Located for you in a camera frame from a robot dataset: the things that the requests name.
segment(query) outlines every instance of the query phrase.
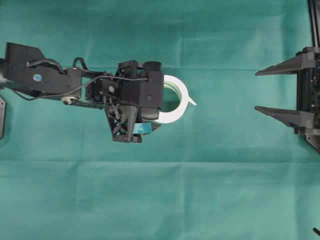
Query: wire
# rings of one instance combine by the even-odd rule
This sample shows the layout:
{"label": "wire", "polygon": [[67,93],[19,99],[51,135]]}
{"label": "wire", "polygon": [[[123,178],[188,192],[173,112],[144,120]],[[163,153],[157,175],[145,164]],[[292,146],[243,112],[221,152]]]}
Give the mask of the wire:
{"label": "wire", "polygon": [[84,60],[82,57],[80,57],[80,56],[76,57],[76,58],[73,60],[73,64],[72,64],[72,67],[73,67],[73,68],[77,68],[77,62],[78,62],[78,61],[81,63],[81,65],[82,65],[82,67],[83,67],[84,70],[88,70],[88,67],[87,67],[87,65],[86,65],[85,60]]}
{"label": "wire", "polygon": [[[80,62],[80,63],[81,63],[82,68],[77,66],[77,62]],[[73,67],[74,69],[77,69],[77,70],[79,70],[79,71],[81,71],[81,72],[84,72],[84,73],[87,73],[87,74],[89,74],[89,75],[90,75],[90,74],[96,75],[96,74],[104,74],[104,73],[105,73],[105,71],[91,71],[91,70],[89,70],[88,67],[87,67],[87,65],[86,65],[85,60],[84,60],[82,57],[80,57],[80,56],[76,57],[76,58],[73,60],[72,67]]]}
{"label": "wire", "polygon": [[320,231],[316,227],[313,228],[313,231],[320,236]]}
{"label": "wire", "polygon": [[40,65],[40,64],[56,65],[60,73],[66,74],[65,71],[63,70],[63,68],[61,67],[60,63],[58,63],[56,60],[53,60],[53,59],[50,59],[50,58],[45,58],[45,59],[36,60],[36,61],[32,61],[32,62],[29,62],[29,61],[26,62],[26,66],[28,68],[34,67],[34,66],[37,66],[37,65]]}
{"label": "wire", "polygon": [[130,79],[130,78],[125,78],[125,77],[120,77],[120,76],[106,76],[106,75],[101,75],[101,76],[97,76],[97,77],[94,77],[92,78],[91,80],[89,80],[88,82],[84,83],[84,84],[81,84],[80,86],[76,87],[75,89],[69,91],[69,92],[66,92],[66,93],[59,93],[59,94],[49,94],[49,95],[41,95],[41,96],[36,96],[36,97],[33,97],[33,98],[27,98],[23,95],[21,95],[20,93],[18,93],[16,90],[13,90],[11,89],[16,95],[18,95],[19,97],[23,98],[24,100],[27,100],[27,101],[34,101],[34,100],[37,100],[37,99],[45,99],[45,98],[52,98],[52,97],[63,97],[63,96],[67,96],[67,95],[71,95],[73,94],[74,92],[80,90],[81,88],[87,86],[88,84],[98,80],[98,79],[121,79],[121,80],[126,80],[126,81],[145,81],[145,80],[148,80],[148,78],[133,78],[133,79]]}

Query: black metal frame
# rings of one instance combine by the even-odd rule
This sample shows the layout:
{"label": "black metal frame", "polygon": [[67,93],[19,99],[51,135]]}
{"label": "black metal frame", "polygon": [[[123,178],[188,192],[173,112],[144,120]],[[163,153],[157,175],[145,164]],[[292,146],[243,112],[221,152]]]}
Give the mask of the black metal frame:
{"label": "black metal frame", "polygon": [[320,0],[308,0],[314,47],[305,47],[295,57],[278,65],[258,71],[255,75],[297,74],[296,110],[256,106],[255,109],[271,116],[320,152]]}
{"label": "black metal frame", "polygon": [[[82,78],[90,80],[82,84]],[[0,58],[0,81],[0,89],[11,89],[28,101],[46,98],[71,106],[104,109],[112,139],[117,142],[141,143],[143,135],[160,127],[152,122],[158,119],[163,102],[164,74],[160,62],[122,62],[112,75],[89,70],[84,59],[77,57],[72,67],[62,69],[36,47],[8,42],[5,59]],[[85,100],[81,99],[82,87]],[[0,138],[5,106],[0,98]],[[139,131],[134,130],[135,124],[139,124]]]}

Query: roll of tape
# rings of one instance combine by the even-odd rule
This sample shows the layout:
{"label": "roll of tape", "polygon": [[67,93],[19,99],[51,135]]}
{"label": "roll of tape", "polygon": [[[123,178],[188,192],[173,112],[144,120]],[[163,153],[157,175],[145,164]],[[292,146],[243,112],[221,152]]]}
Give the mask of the roll of tape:
{"label": "roll of tape", "polygon": [[197,105],[190,97],[186,85],[178,78],[171,75],[164,75],[164,88],[173,90],[179,98],[179,106],[168,112],[159,112],[159,117],[157,120],[154,120],[160,124],[169,124],[177,121],[185,113],[188,103]]}

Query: teal tablecloth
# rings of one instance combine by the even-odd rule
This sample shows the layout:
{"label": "teal tablecloth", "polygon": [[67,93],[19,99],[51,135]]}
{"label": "teal tablecloth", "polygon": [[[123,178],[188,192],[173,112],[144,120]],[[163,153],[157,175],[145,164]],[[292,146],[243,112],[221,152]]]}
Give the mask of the teal tablecloth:
{"label": "teal tablecloth", "polygon": [[296,107],[294,75],[255,72],[312,45],[307,0],[1,0],[0,33],[0,57],[160,61],[198,103],[122,144],[103,111],[1,91],[0,239],[319,238],[319,154],[254,110]]}

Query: white tape roll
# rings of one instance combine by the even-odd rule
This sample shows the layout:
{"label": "white tape roll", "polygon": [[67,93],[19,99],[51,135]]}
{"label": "white tape roll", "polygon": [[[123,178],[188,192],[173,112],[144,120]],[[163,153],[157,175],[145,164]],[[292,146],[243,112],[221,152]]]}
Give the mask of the white tape roll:
{"label": "white tape roll", "polygon": [[177,94],[180,100],[180,104],[173,111],[168,111],[168,112],[160,111],[159,118],[157,120],[154,120],[155,122],[160,124],[173,123],[174,121],[181,118],[181,116],[185,113],[188,103],[191,103],[195,106],[197,105],[189,97],[188,89],[180,79],[174,76],[164,75],[164,88],[173,90]]}

